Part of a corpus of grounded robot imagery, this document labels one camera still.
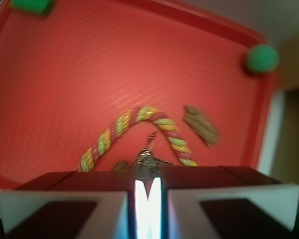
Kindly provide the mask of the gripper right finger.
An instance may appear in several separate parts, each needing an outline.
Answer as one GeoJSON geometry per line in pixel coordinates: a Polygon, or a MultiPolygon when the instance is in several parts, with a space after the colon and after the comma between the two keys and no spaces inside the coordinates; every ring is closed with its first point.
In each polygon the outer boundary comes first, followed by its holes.
{"type": "Polygon", "coordinates": [[[161,169],[164,239],[290,239],[299,185],[249,167],[161,169]]]}

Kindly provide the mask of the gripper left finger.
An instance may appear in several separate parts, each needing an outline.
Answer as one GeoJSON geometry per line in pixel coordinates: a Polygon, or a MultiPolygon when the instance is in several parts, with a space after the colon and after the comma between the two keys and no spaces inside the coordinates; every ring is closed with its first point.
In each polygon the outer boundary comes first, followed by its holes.
{"type": "Polygon", "coordinates": [[[6,239],[133,239],[134,205],[127,170],[46,173],[0,193],[6,239]]]}

